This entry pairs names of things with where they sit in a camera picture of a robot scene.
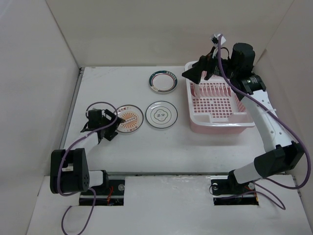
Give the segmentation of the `orange sunburst plate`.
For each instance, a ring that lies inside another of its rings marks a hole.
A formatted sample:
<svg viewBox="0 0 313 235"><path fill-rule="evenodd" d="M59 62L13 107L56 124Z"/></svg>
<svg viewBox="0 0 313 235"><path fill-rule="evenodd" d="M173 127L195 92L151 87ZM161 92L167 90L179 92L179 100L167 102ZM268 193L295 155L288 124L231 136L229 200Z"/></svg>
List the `orange sunburst plate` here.
<svg viewBox="0 0 313 235"><path fill-rule="evenodd" d="M194 95L196 98L201 97L200 85L196 83L194 83Z"/></svg>
<svg viewBox="0 0 313 235"><path fill-rule="evenodd" d="M118 117L124 120L119 124L118 132L132 133L138 130L144 121L144 114L140 108L135 105L122 105L117 108Z"/></svg>

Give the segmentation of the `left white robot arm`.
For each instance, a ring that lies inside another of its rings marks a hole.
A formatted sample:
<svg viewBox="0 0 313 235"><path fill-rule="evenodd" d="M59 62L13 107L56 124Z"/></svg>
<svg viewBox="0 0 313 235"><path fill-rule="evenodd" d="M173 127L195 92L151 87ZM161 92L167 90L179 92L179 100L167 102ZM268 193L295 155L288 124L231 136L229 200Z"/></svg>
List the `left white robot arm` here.
<svg viewBox="0 0 313 235"><path fill-rule="evenodd" d="M108 109L87 111L87 123L81 135L67 149L56 149L50 158L50 190L54 194L72 195L92 187L98 194L109 190L105 170L90 171L87 154L103 139L111 141L124 120Z"/></svg>

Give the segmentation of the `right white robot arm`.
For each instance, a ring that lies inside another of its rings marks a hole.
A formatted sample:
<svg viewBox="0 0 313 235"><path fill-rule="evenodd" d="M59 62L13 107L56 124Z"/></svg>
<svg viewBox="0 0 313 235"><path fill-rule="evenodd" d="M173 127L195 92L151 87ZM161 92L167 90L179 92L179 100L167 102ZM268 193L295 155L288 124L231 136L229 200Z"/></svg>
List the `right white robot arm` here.
<svg viewBox="0 0 313 235"><path fill-rule="evenodd" d="M215 43L207 55L185 66L182 76L193 84L193 91L202 82L212 76L224 79L238 100L249 110L261 135L265 154L250 164L232 170L227 179L215 180L216 194L240 194L248 184L260 179L293 169L307 149L299 137L284 123L273 110L262 79L253 73L255 52L246 43L236 43L232 54L221 58L221 43Z"/></svg>

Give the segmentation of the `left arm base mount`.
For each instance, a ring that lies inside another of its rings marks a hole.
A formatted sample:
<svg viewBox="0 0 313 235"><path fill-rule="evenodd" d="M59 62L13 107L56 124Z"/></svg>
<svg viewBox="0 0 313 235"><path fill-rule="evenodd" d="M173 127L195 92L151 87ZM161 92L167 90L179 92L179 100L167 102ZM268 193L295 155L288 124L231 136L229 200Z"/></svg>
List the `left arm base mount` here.
<svg viewBox="0 0 313 235"><path fill-rule="evenodd" d="M96 186L93 189L96 192L95 206L124 205L125 178L110 179L108 188ZM93 193L90 190L82 192L79 197L79 206L92 206L93 199Z"/></svg>

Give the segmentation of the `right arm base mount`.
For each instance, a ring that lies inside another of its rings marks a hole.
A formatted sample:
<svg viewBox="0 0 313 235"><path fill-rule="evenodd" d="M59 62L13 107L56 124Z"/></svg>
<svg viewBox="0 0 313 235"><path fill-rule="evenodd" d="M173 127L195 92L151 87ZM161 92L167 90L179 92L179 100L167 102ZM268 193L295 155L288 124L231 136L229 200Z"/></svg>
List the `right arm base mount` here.
<svg viewBox="0 0 313 235"><path fill-rule="evenodd" d="M215 206L259 205L252 182L231 187L227 179L213 178L209 192L213 195Z"/></svg>

